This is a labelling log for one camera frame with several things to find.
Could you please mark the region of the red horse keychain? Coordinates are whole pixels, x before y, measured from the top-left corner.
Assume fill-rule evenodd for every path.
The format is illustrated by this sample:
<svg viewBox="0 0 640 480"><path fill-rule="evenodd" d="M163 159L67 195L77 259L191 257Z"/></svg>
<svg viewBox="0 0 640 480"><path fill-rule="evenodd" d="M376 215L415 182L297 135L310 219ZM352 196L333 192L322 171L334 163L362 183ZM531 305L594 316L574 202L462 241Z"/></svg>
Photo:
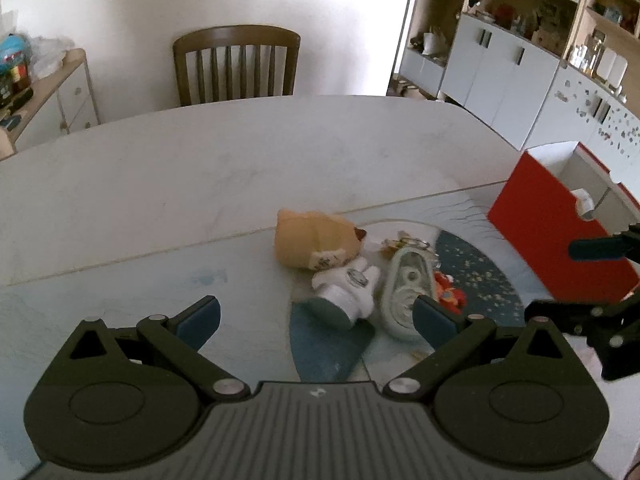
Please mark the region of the red horse keychain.
<svg viewBox="0 0 640 480"><path fill-rule="evenodd" d="M437 300L446 310L461 314L468 304L464 291L457 288L454 278L440 271L434 272Z"/></svg>

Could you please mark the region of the grey green correction tape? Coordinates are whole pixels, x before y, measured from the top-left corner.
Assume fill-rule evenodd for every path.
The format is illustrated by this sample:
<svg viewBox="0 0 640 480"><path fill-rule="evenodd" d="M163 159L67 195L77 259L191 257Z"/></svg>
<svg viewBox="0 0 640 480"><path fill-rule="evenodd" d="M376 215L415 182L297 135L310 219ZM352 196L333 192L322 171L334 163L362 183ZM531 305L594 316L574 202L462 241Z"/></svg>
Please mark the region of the grey green correction tape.
<svg viewBox="0 0 640 480"><path fill-rule="evenodd" d="M420 296L437 298L434 279L437 259L427 249L400 248L387 269L380 311L390 336L405 341L420 338L413 323L413 304Z"/></svg>

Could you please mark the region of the beige plush toy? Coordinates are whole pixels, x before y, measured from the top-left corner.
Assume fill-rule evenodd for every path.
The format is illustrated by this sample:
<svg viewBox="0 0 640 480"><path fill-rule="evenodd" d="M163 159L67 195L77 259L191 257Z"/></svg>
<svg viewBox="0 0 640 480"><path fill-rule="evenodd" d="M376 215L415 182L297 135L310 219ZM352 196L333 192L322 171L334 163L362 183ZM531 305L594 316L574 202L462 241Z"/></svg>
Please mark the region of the beige plush toy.
<svg viewBox="0 0 640 480"><path fill-rule="evenodd" d="M282 266L323 271L344 266L360 253L367 231L344 217L321 211L280 209L274 255Z"/></svg>

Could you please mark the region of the red white cardboard box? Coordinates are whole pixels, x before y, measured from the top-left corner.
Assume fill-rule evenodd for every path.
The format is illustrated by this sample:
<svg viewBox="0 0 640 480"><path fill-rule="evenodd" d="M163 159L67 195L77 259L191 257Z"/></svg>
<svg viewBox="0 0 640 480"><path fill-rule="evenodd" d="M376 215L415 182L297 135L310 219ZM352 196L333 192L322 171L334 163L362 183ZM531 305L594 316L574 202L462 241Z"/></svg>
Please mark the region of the red white cardboard box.
<svg viewBox="0 0 640 480"><path fill-rule="evenodd" d="M590 219L576 214L570 194L576 188L593 199ZM568 256L573 240L612 235L639 221L639 201L579 142L524 151L488 219L555 300L614 304L639 285L637 263Z"/></svg>

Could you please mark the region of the white drawer cabinet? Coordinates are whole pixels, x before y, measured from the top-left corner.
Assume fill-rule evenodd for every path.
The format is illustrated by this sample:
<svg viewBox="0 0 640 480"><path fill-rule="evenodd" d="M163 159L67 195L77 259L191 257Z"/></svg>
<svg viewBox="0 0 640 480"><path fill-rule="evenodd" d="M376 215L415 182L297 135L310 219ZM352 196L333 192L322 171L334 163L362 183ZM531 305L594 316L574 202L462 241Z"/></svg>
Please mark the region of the white drawer cabinet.
<svg viewBox="0 0 640 480"><path fill-rule="evenodd" d="M55 73L2 107L1 159L100 123L86 52L69 50Z"/></svg>

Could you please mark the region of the brown wooden chair far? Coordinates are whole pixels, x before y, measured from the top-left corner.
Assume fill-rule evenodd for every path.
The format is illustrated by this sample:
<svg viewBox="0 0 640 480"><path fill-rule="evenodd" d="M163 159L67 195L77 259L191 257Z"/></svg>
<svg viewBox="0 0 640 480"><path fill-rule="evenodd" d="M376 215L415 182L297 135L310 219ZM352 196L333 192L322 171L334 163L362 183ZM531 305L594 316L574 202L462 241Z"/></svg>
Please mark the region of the brown wooden chair far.
<svg viewBox="0 0 640 480"><path fill-rule="evenodd" d="M302 37L270 25L194 30L172 45L182 106L290 96Z"/></svg>

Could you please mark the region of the white wall cabinet unit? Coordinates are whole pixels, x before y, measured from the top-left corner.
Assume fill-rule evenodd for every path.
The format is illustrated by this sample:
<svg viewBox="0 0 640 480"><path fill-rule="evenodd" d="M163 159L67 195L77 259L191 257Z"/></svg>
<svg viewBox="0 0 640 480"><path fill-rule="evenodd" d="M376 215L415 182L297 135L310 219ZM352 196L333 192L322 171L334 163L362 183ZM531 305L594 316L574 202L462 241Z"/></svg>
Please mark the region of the white wall cabinet unit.
<svg viewBox="0 0 640 480"><path fill-rule="evenodd" d="M639 0L409 0L393 82L518 150L584 144L639 173Z"/></svg>

